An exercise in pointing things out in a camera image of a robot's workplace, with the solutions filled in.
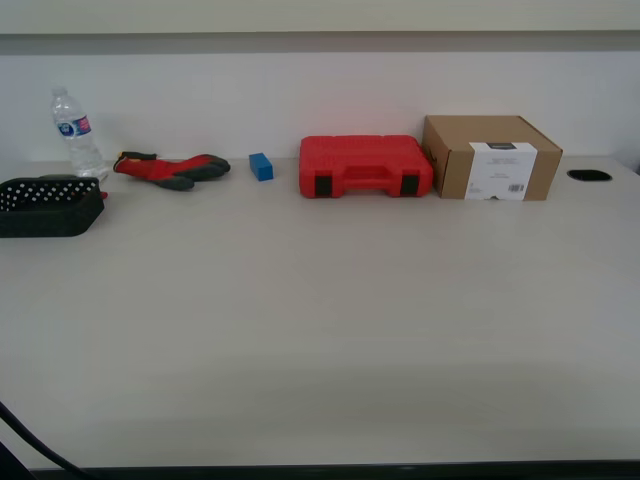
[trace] work glove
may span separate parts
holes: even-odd
[[[196,155],[181,162],[158,160],[154,154],[122,152],[113,171],[142,178],[170,190],[189,190],[194,182],[221,177],[231,170],[229,162],[215,155]]]

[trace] blue block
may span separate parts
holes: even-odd
[[[259,182],[273,179],[273,165],[264,153],[249,155],[249,165]]]

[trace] black basket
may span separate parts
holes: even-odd
[[[0,237],[73,237],[102,210],[97,178],[14,178],[0,184]]]

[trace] brown box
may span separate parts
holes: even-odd
[[[467,195],[476,154],[470,142],[531,144],[537,153],[524,200],[547,198],[562,149],[522,117],[428,115],[422,146],[433,162],[434,188],[442,198]]]

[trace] water bottle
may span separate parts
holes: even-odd
[[[93,141],[89,120],[80,103],[67,94],[66,88],[55,87],[51,110],[56,127],[69,147],[76,175],[104,180],[109,169]]]

